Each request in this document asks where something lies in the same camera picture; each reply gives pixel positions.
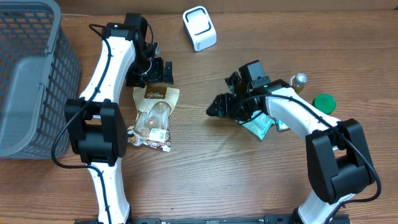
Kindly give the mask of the teal snack pack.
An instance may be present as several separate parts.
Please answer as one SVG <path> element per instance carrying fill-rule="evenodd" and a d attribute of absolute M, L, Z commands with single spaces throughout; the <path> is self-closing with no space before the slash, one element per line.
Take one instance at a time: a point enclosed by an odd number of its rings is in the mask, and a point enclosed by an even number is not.
<path fill-rule="evenodd" d="M 253 112 L 251 119 L 247 123 L 244 121 L 239 121 L 238 123 L 256 135 L 260 140 L 263 140 L 271 126 L 275 125 L 275 121 L 261 110 Z"/>

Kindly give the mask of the Kleenex tissue pack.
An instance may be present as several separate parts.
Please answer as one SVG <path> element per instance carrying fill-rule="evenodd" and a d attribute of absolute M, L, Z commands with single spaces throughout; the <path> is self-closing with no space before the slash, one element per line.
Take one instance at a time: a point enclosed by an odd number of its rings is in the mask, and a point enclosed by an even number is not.
<path fill-rule="evenodd" d="M 289 127 L 279 119 L 275 119 L 275 125 L 278 131 L 286 131 Z"/>

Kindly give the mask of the yellow liquid bottle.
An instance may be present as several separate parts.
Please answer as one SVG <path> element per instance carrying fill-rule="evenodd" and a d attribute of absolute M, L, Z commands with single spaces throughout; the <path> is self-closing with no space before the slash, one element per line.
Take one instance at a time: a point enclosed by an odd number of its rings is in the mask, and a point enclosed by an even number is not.
<path fill-rule="evenodd" d="M 289 81 L 289 85 L 295 90 L 296 94 L 299 94 L 304 89 L 306 82 L 307 75 L 303 72 L 300 72 L 292 76 Z"/>

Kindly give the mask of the brown teal snack bag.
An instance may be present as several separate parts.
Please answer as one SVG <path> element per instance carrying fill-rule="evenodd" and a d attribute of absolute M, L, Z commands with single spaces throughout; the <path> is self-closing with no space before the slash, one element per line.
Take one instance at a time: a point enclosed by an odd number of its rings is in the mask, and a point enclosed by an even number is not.
<path fill-rule="evenodd" d="M 134 146 L 145 145 L 170 152 L 169 118 L 179 95 L 179 89 L 166 86 L 135 87 L 132 96 L 137 117 L 134 125 L 127 129 L 127 141 Z"/>

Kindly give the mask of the green lid jar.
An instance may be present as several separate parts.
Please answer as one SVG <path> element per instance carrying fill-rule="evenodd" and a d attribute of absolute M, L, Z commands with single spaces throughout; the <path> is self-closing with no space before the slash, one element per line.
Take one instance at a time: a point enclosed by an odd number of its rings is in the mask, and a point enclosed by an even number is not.
<path fill-rule="evenodd" d="M 312 105 L 325 114 L 331 114 L 336 109 L 336 100 L 327 93 L 317 95 Z"/>

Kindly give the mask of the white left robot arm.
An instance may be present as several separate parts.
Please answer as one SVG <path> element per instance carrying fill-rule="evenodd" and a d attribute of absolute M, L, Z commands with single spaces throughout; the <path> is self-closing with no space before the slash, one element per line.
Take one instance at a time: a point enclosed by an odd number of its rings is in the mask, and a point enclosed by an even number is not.
<path fill-rule="evenodd" d="M 159 57 L 157 42 L 146 42 L 152 27 L 146 22 L 90 24 L 102 40 L 102 53 L 90 83 L 78 99 L 68 99 L 62 129 L 80 168 L 91 175 L 99 213 L 94 223 L 131 223 L 131 206 L 124 192 L 122 158 L 127 128 L 119 109 L 123 85 L 145 87 L 174 82 L 172 63 Z"/>

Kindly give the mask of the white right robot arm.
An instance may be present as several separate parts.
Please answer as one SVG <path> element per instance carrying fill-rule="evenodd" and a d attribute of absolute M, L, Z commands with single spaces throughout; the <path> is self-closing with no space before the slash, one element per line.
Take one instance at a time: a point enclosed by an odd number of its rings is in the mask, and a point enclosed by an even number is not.
<path fill-rule="evenodd" d="M 349 203 L 371 202 L 381 194 L 362 126 L 355 119 L 340 121 L 307 103 L 283 80 L 234 72 L 226 78 L 230 91 L 219 94 L 208 116 L 250 122 L 253 112 L 281 120 L 305 141 L 312 192 L 291 215 L 266 215 L 267 223 L 349 223 L 337 216 Z"/>

